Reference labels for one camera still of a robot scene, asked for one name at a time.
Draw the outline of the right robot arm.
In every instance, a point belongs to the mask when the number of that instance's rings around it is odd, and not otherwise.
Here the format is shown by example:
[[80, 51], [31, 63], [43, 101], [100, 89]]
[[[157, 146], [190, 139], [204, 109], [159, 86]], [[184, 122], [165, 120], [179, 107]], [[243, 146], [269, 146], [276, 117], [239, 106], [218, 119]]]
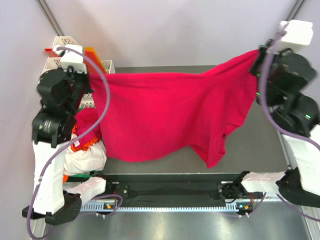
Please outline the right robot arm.
[[297, 44], [262, 45], [250, 69], [257, 78], [256, 102], [288, 144], [294, 168], [281, 172], [242, 172], [233, 185], [239, 198], [250, 193], [279, 195], [288, 202], [320, 206], [320, 109], [302, 93], [317, 71], [298, 54]]

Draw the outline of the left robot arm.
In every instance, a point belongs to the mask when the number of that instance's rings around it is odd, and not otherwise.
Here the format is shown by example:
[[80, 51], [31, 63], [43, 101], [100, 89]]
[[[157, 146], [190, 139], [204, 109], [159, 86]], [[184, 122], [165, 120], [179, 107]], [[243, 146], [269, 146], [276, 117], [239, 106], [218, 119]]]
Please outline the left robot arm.
[[92, 92], [86, 69], [58, 67], [44, 72], [37, 92], [41, 109], [32, 121], [32, 145], [35, 156], [34, 190], [22, 216], [45, 220], [52, 226], [77, 218], [81, 207], [100, 195], [109, 198], [114, 191], [106, 179], [92, 176], [85, 182], [63, 189], [67, 143], [71, 140], [84, 94]]

